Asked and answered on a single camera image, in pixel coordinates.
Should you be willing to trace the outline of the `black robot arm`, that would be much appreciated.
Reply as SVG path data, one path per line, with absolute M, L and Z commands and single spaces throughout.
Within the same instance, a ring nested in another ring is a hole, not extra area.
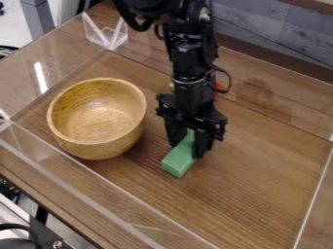
M 164 118 L 168 143 L 175 146 L 194 132 L 190 152 L 199 159 L 222 140 L 227 118 L 214 107 L 223 92 L 215 86 L 218 43 L 207 0 L 112 0 L 126 24 L 152 30 L 164 41 L 171 63 L 172 93 L 156 95 L 156 114 Z

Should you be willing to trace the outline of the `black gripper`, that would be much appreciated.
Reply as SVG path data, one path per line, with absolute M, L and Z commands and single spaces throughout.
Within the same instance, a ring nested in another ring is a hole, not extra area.
M 214 140 L 222 141 L 225 138 L 226 116 L 211 103 L 194 112 L 182 110 L 175 104 L 175 95 L 170 93 L 159 93 L 156 100 L 159 102 L 156 115 L 164 119 L 167 141 L 171 147 L 185 138 L 187 128 L 199 128 L 194 131 L 193 156 L 201 159 L 213 148 Z

